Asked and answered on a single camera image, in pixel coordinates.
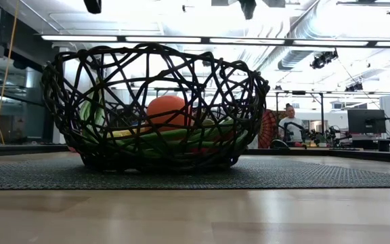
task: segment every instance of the black wire basket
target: black wire basket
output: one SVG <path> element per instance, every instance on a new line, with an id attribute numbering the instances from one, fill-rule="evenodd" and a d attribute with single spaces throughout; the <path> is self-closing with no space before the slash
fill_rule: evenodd
<path id="1" fill-rule="evenodd" d="M 153 56 L 166 68 L 155 72 Z M 76 76 L 64 76 L 67 62 L 75 63 Z M 144 65 L 141 77 L 128 75 L 134 62 Z M 207 76 L 197 77 L 199 66 Z M 258 133 L 269 91 L 260 73 L 242 61 L 157 43 L 59 53 L 45 67 L 42 86 L 57 128 L 87 167 L 150 172 L 231 167 Z M 147 102 L 152 94 L 157 103 Z"/>

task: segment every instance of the man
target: man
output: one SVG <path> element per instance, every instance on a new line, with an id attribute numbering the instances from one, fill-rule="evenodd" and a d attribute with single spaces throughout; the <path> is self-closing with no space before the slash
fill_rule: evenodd
<path id="1" fill-rule="evenodd" d="M 288 131 L 287 135 L 290 137 L 290 139 L 287 140 L 287 142 L 302 142 L 302 134 L 300 128 L 298 128 L 296 125 L 293 124 L 289 124 L 287 128 L 285 128 L 285 124 L 290 122 L 303 126 L 302 120 L 295 117 L 296 115 L 295 108 L 293 108 L 293 106 L 291 106 L 290 104 L 287 104 L 285 106 L 285 110 L 286 110 L 287 117 L 281 119 L 281 121 L 279 122 L 280 137 L 284 138 L 285 135 L 284 129 L 287 129 Z"/>

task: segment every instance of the wooden surface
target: wooden surface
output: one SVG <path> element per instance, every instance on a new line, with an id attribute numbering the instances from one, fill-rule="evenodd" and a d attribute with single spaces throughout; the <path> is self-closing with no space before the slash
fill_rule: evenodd
<path id="1" fill-rule="evenodd" d="M 76 155 L 0 163 L 31 157 Z M 375 161 L 274 158 L 390 173 Z M 0 191 L 0 243 L 390 244 L 390 189 Z"/>

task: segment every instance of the computer monitor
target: computer monitor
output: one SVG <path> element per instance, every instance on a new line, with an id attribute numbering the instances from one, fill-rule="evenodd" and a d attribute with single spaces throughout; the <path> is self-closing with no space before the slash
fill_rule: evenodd
<path id="1" fill-rule="evenodd" d="M 384 110 L 349 109 L 347 116 L 349 119 L 350 133 L 386 133 Z"/>

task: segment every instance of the gray mat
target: gray mat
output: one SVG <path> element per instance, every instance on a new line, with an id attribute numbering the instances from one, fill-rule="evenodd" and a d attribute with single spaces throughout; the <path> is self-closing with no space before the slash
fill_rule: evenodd
<path id="1" fill-rule="evenodd" d="M 242 158 L 225 172 L 184 176 L 100 173 L 76 157 L 0 165 L 0 190 L 389 187 L 390 174 L 262 157 Z"/>

